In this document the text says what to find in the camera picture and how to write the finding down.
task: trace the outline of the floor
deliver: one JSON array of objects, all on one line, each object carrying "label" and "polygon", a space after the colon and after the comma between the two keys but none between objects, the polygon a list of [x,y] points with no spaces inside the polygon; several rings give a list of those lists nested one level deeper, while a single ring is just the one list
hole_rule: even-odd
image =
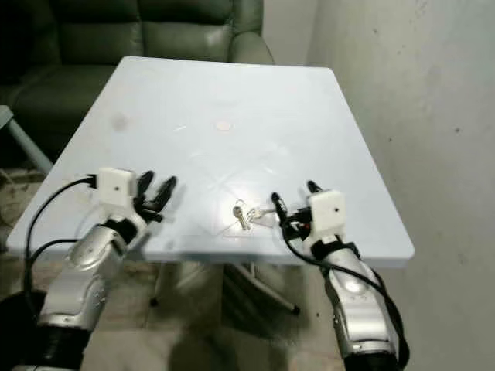
[{"label": "floor", "polygon": [[[39,186],[34,172],[10,172],[0,188],[0,241]],[[46,289],[59,261],[35,266]],[[126,262],[115,279],[84,370],[343,370],[332,309],[317,269],[258,266],[257,276],[302,309],[286,313],[229,266]],[[20,289],[22,262],[0,254],[0,300]],[[149,306],[156,289],[159,305]]]}]

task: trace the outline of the table top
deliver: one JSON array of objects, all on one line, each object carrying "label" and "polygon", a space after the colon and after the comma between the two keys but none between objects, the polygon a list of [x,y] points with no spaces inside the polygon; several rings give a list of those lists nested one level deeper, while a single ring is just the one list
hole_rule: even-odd
[{"label": "table top", "polygon": [[[270,214],[244,232],[238,200],[289,210],[306,203],[312,179],[346,196],[346,239],[375,267],[402,267],[414,247],[333,72],[125,57],[8,239],[21,252],[34,212],[51,193],[100,167],[176,175],[178,185],[131,254],[146,260],[298,264]],[[83,185],[43,213],[33,246],[82,237],[106,217]],[[53,246],[52,254],[67,246]]]}]

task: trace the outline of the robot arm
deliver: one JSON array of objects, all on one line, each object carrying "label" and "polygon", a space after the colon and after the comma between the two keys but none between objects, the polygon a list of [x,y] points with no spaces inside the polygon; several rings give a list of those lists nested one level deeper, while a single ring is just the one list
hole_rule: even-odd
[{"label": "robot arm", "polygon": [[176,185],[172,177],[152,201],[144,192],[152,173],[139,180],[125,170],[103,168],[97,176],[100,203],[110,214],[71,249],[65,268],[50,285],[25,365],[16,370],[79,369],[90,334],[103,311],[112,278],[128,250],[146,233]]},{"label": "robot arm", "polygon": [[[320,266],[333,306],[333,327],[346,370],[398,371],[408,362],[408,344],[398,310],[380,277],[344,243],[343,194],[308,182],[309,207],[288,216],[280,196],[272,195],[284,240],[308,263]],[[301,239],[305,254],[291,245]]]}]

